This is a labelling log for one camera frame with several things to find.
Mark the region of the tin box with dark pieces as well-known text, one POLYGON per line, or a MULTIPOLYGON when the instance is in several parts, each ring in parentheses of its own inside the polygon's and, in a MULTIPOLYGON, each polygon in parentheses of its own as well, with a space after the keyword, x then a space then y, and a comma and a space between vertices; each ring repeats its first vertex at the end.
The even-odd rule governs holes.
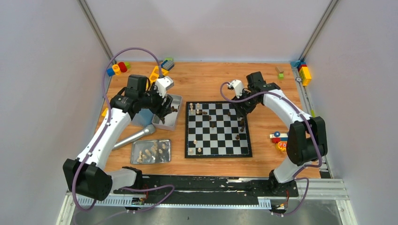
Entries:
POLYGON ((163 130, 169 130, 169 131, 174 131, 176 129, 177 120, 178 120, 180 111, 182 109, 183 97, 179 96, 179 95, 173 95, 173 94, 171 94, 171 97, 173 98, 171 106, 175 110, 171 114, 168 114, 165 117, 164 122, 162 122, 162 120, 159 119, 156 115, 153 116, 152 124, 157 129, 163 129, 163 130))

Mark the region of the black silver chess board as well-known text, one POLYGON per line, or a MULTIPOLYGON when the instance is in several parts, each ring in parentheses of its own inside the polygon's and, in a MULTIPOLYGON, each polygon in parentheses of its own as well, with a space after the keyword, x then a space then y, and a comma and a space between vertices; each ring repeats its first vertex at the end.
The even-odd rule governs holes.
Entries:
POLYGON ((248 121, 227 101, 186 102, 185 158, 251 158, 248 121))

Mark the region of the tin lid with light pieces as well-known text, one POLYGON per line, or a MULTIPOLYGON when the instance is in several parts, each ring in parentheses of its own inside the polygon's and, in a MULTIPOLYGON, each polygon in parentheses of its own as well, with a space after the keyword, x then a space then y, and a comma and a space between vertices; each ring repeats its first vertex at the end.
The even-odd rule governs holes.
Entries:
POLYGON ((170 161, 170 139, 141 140, 132 144, 130 163, 133 165, 162 164, 170 161))

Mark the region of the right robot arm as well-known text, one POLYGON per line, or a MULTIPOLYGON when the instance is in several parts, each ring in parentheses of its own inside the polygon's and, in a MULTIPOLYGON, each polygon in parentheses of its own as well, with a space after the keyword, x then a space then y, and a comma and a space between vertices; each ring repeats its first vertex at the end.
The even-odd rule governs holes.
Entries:
POLYGON ((288 182, 307 167, 319 168, 322 157, 328 152, 326 124, 322 117, 313 117, 290 101, 274 82, 267 83, 261 72, 246 77, 247 86, 241 80, 227 82, 227 88, 235 92, 230 100, 239 116, 246 116, 256 106, 263 105, 274 112, 288 128, 287 157, 270 172, 269 192, 281 195, 288 182))

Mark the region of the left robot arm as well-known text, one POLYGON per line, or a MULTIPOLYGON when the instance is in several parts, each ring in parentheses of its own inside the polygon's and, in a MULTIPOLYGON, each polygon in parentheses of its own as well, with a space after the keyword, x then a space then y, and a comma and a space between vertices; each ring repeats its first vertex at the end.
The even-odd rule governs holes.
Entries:
POLYGON ((142 171, 124 166, 106 173, 108 157, 119 136, 142 109, 162 119, 172 113, 173 98, 167 91, 174 86, 169 76, 158 78, 151 86, 148 77, 130 75, 128 82, 111 100, 97 132, 76 159, 67 159, 63 171, 69 190, 96 201, 105 200, 114 190, 126 187, 131 193, 143 190, 142 171))

